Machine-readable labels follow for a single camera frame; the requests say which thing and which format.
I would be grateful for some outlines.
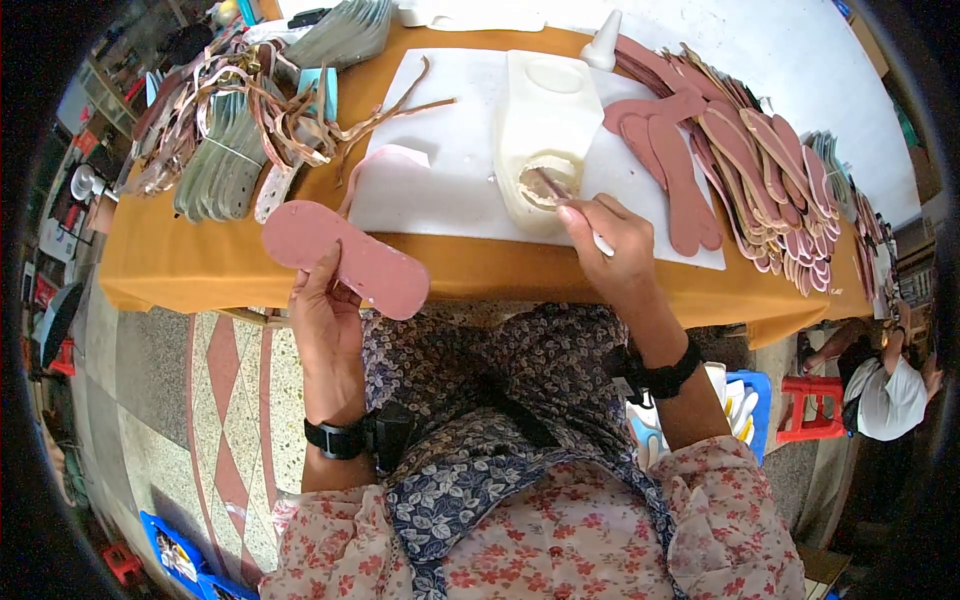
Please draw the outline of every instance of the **wrist device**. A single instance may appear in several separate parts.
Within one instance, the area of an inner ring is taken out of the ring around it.
[[[377,468],[393,472],[410,442],[413,413],[398,403],[389,402],[349,425],[337,427],[303,420],[303,436],[335,461],[352,460],[361,454],[376,458]]]
[[[681,386],[704,362],[700,347],[687,338],[686,352],[673,367],[647,369],[635,348],[617,346],[604,357],[604,371],[613,380],[616,390],[633,404],[654,408],[651,398],[667,400],[680,394]]]

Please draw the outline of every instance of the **white cutting board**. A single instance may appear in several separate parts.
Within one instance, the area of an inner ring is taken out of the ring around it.
[[[390,119],[373,130],[369,155],[384,144],[427,153],[430,169],[396,156],[364,165],[356,182],[349,220],[364,231],[426,233],[572,246],[565,232],[538,236],[514,225],[493,178],[493,110],[506,95],[506,53],[469,48],[408,50],[387,91],[383,106],[393,106],[422,70],[430,72],[404,105],[406,108],[456,98],[457,104]],[[657,97],[646,86],[613,73],[590,69],[600,103]],[[684,139],[688,136],[681,131]],[[709,198],[707,180],[694,163],[697,183]],[[654,226],[654,256],[724,270],[723,251],[701,248],[691,257],[670,246],[667,200],[657,182],[623,140],[602,126],[584,161],[581,195],[616,197]]]

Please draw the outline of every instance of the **orange tablecloth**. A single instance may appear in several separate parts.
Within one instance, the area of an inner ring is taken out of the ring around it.
[[[535,34],[443,33],[395,24],[380,57],[341,75],[341,127],[366,118],[382,102],[409,48],[517,48],[575,57],[588,40],[588,36],[557,29]],[[357,144],[348,170],[366,150],[366,141]],[[336,207],[346,187],[334,189],[334,168],[330,164],[306,171],[290,197]],[[294,274],[264,253],[261,226],[252,214],[243,221],[191,225],[174,219],[174,191],[150,199],[120,199],[100,270],[100,283],[110,302],[121,310],[158,305],[184,313],[285,306]],[[714,206],[728,232],[726,271],[658,261],[658,279],[685,327],[746,322],[751,347],[758,348],[821,319],[871,312],[856,277],[849,226],[844,224],[832,263],[831,287],[843,293],[812,292],[804,298],[783,276],[759,273],[739,254],[723,207],[718,202]],[[376,237],[426,265],[433,280],[432,299],[599,301],[571,248],[433,235]]]

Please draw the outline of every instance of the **rubber band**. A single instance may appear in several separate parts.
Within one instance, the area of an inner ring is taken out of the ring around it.
[[[260,163],[257,162],[256,160],[253,160],[253,159],[250,158],[249,156],[240,154],[239,152],[237,152],[237,151],[233,150],[232,148],[230,148],[230,146],[226,146],[226,145],[224,145],[224,144],[221,144],[220,142],[218,142],[217,140],[213,139],[212,137],[207,137],[207,138],[205,138],[205,139],[210,140],[211,142],[213,142],[213,143],[216,144],[217,146],[220,146],[220,147],[223,148],[224,150],[229,150],[229,151],[233,152],[234,154],[236,154],[237,156],[240,156],[241,158],[245,158],[246,160],[249,160],[250,162],[252,162],[253,164],[256,165],[256,168],[257,168],[257,169],[259,169],[259,168],[261,168],[261,167],[263,166],[262,164],[260,164]]]

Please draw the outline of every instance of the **pink floral shirt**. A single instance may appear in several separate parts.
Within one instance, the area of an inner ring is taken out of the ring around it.
[[[803,598],[804,566],[750,449],[730,436],[661,458],[650,475],[677,522],[664,553],[644,500],[590,462],[553,467],[501,502],[444,561],[450,600]],[[380,486],[277,502],[266,599],[409,598],[410,565]]]

